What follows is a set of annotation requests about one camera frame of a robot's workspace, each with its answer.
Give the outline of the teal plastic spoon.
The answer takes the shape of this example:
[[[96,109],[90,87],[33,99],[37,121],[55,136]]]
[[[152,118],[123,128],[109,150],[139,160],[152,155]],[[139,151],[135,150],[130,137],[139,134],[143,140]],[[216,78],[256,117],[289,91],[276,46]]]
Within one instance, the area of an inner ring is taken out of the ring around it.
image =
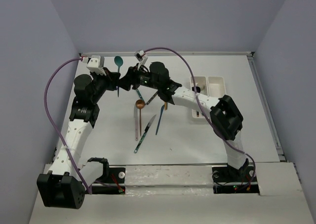
[[[117,72],[120,73],[120,68],[123,65],[123,59],[120,56],[115,56],[114,63],[117,66]],[[119,97],[119,86],[117,86],[117,96]]]

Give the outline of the silver knife dark handle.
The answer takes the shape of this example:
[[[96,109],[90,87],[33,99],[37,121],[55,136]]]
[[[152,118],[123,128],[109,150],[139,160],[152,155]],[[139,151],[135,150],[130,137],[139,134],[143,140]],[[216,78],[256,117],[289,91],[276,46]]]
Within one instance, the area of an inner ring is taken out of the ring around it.
[[[150,104],[150,103],[153,101],[153,99],[154,99],[157,95],[158,95],[158,91],[156,91],[156,92],[153,94],[153,96],[146,102],[146,105]]]

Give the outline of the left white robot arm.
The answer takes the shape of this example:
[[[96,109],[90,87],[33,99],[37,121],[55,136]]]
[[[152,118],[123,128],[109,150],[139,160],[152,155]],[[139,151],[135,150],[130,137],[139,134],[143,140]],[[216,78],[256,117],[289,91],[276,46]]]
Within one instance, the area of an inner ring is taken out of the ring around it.
[[[108,179],[110,168],[106,158],[92,157],[82,168],[78,162],[98,118],[97,103],[107,90],[116,90],[119,77],[120,73],[103,68],[100,74],[90,72],[75,78],[75,97],[67,134],[62,139],[63,147],[47,173],[39,174],[37,179],[44,206],[79,209],[85,194],[91,192],[92,184]]]

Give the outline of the black spoon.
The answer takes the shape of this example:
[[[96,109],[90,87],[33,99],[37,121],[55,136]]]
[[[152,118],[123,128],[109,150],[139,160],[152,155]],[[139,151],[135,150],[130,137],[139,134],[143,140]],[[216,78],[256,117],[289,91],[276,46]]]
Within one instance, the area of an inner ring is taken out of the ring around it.
[[[192,87],[192,90],[193,91],[196,90],[197,93],[200,93],[200,91],[201,91],[200,87],[198,87],[198,86]],[[199,111],[196,111],[196,117],[199,117]]]

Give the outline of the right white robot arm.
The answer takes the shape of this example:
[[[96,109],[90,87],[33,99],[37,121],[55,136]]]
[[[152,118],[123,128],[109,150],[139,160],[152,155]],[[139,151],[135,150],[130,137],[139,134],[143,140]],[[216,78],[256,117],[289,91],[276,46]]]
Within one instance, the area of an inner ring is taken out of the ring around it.
[[[210,119],[215,134],[228,142],[225,143],[228,177],[238,181],[245,175],[248,160],[242,152],[240,141],[243,116],[230,96],[216,98],[195,93],[192,89],[174,82],[162,62],[151,63],[148,70],[138,65],[129,67],[126,75],[118,81],[118,85],[126,91],[139,86],[156,89],[164,102],[184,106],[205,115]]]

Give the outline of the copper spoon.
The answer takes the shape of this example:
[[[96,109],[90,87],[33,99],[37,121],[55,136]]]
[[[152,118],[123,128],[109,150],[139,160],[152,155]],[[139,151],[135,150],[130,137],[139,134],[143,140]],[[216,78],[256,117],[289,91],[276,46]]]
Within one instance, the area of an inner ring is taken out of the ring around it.
[[[136,101],[135,106],[136,109],[139,111],[139,132],[140,136],[142,135],[142,116],[141,116],[141,110],[145,107],[145,101],[142,99],[139,99]]]

